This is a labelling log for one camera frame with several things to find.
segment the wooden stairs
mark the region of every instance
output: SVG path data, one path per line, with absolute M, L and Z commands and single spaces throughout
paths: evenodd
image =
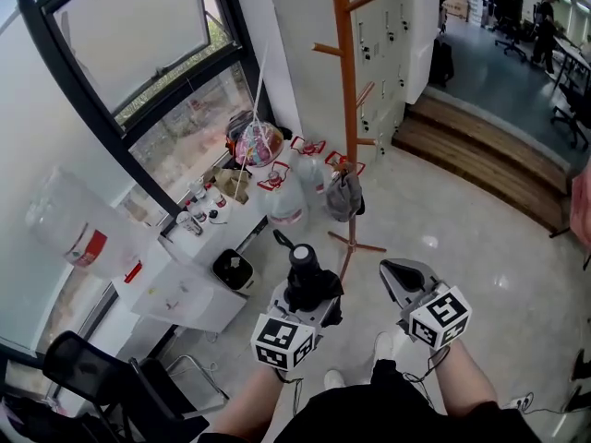
M 423 95 L 392 144 L 463 177 L 553 233 L 563 225 L 566 173 L 480 118 Z

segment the plastic bottle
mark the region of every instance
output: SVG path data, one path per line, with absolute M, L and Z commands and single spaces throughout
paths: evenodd
M 207 190 L 203 185 L 203 177 L 200 177 L 196 181 L 189 183 L 188 189 L 197 199 L 197 202 L 207 203 L 205 202 L 205 197 L 207 196 Z
M 271 171 L 268 180 L 258 186 L 264 190 L 261 206 L 269 222 L 284 234 L 303 233 L 308 223 L 308 204 L 297 177 L 286 172 L 282 178 L 277 171 Z
M 306 192 L 324 193 L 324 160 L 318 155 L 316 145 L 306 141 L 302 151 L 296 154 L 294 170 Z
M 217 205 L 220 209 L 225 207 L 225 198 L 218 190 L 218 187 L 214 186 L 213 184 L 206 184 L 205 188 L 207 190 L 207 196 L 215 202 L 215 205 Z
M 35 192 L 25 220 L 43 244 L 103 279 L 128 274 L 158 237 L 156 229 L 125 218 L 59 168 Z
M 176 224 L 195 236 L 201 236 L 203 228 L 199 226 L 197 220 L 188 211 L 181 211 L 176 216 Z
M 203 213 L 199 204 L 187 200 L 185 205 L 187 205 L 188 212 L 193 215 L 199 223 L 203 223 L 207 220 L 207 215 Z

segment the white tile floor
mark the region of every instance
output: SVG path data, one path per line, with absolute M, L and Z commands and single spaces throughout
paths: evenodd
M 560 409 L 573 384 L 570 367 L 579 347 L 591 342 L 591 270 L 582 271 L 584 251 L 564 235 L 548 232 L 517 210 L 442 169 L 391 149 L 362 177 L 367 213 L 358 220 L 358 241 L 388 248 L 385 255 L 357 252 L 344 280 L 344 320 L 326 330 L 325 339 L 298 369 L 303 377 L 300 408 L 321 392 L 324 373 L 343 371 L 345 380 L 368 380 L 374 339 L 380 331 L 398 331 L 398 308 L 381 283 L 378 265 L 384 257 L 406 257 L 428 263 L 450 284 L 459 285 L 474 309 L 464 342 L 498 391 L 501 403 L 536 394 L 532 408 Z M 346 233 L 346 224 L 313 217 L 301 238 L 316 249 L 323 268 L 339 271 L 345 248 L 326 231 Z M 265 229 L 245 256 L 260 271 L 263 285 L 217 342 L 200 332 L 185 332 L 168 359 L 191 353 L 204 365 L 215 361 L 215 378 L 236 394 L 253 368 L 249 337 L 271 290 L 288 271 L 286 249 L 275 246 Z M 397 355 L 399 368 L 423 374 L 428 351 L 406 342 Z M 178 377 L 191 397 L 194 377 Z M 435 377 L 428 392 L 440 410 Z M 273 441 L 291 417 L 293 388 L 286 387 L 265 441 Z M 569 415 L 575 428 L 586 413 Z M 534 413 L 527 421 L 548 441 L 559 415 Z M 560 436 L 553 441 L 564 441 Z

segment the forearm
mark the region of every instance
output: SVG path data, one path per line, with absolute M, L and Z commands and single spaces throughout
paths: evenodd
M 497 401 L 497 392 L 459 340 L 452 343 L 435 372 L 449 416 L 462 417 L 481 403 Z
M 271 424 L 282 388 L 275 370 L 260 365 L 240 393 L 224 407 L 213 431 L 252 443 L 261 441 Z

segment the small trash bin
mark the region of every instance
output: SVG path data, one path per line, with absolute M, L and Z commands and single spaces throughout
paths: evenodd
M 213 262 L 213 274 L 235 292 L 252 295 L 255 285 L 260 282 L 259 274 L 252 265 L 234 249 L 226 249 Z

